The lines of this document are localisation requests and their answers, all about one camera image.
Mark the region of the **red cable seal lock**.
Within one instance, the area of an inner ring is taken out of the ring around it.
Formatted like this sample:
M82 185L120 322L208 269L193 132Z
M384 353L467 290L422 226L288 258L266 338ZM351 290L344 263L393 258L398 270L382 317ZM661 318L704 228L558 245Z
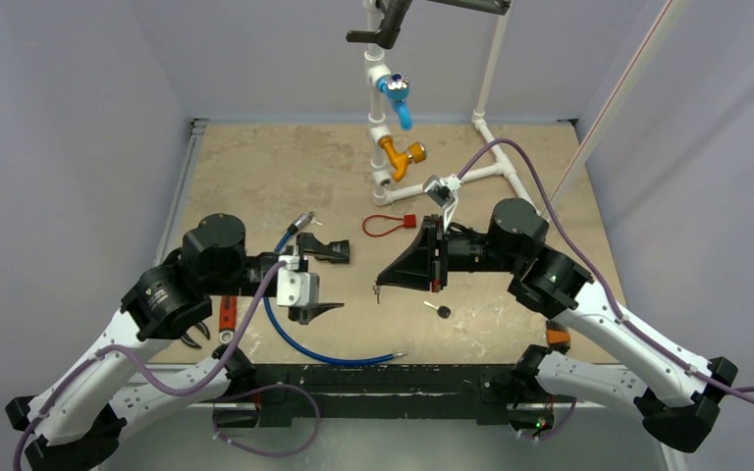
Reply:
M416 229L417 217L413 214L402 216L372 214L363 219L360 227L366 236L379 238L401 230Z

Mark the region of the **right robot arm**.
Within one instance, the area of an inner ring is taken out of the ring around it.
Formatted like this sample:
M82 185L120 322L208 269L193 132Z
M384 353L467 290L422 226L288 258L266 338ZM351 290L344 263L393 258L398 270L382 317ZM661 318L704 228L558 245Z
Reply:
M548 230L521 198L499 201L483 233L455 230L442 217L428 216L375 285L437 292L453 272L509 274L508 291L518 304L586 336L620 363L613 369L531 345L512 370L519 396L562 395L623 410L661 444L696 451L720 415L736 366L657 334L586 268L551 247Z

